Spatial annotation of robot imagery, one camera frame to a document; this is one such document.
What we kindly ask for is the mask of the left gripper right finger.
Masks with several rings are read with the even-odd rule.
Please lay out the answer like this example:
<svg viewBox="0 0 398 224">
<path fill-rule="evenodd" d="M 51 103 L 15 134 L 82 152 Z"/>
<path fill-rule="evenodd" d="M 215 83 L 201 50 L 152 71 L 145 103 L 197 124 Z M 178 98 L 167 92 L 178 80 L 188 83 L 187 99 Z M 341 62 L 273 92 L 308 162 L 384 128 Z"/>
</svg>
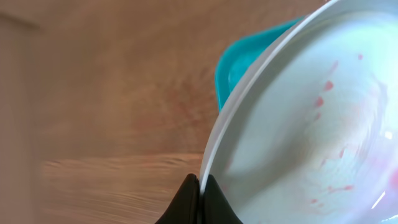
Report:
<svg viewBox="0 0 398 224">
<path fill-rule="evenodd" d="M 243 224 L 224 196 L 213 175 L 209 175 L 201 196 L 202 224 Z"/>
</svg>

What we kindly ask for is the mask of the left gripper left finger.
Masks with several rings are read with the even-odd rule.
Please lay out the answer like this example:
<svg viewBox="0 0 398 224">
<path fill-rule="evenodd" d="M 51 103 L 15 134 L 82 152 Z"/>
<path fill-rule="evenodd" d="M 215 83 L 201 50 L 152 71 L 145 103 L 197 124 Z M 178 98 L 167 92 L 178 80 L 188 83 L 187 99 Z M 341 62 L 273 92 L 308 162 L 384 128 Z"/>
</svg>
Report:
<svg viewBox="0 0 398 224">
<path fill-rule="evenodd" d="M 188 174 L 155 224 L 197 224 L 199 183 L 195 174 Z"/>
</svg>

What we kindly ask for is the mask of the light blue plate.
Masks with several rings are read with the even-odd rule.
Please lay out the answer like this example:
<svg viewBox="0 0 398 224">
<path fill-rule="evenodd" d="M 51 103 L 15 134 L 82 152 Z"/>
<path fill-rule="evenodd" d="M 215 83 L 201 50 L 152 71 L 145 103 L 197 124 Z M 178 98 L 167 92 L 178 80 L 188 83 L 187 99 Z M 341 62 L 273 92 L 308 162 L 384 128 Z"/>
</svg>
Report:
<svg viewBox="0 0 398 224">
<path fill-rule="evenodd" d="M 200 170 L 242 223 L 397 222 L 397 1 L 328 1 L 249 67 Z"/>
</svg>

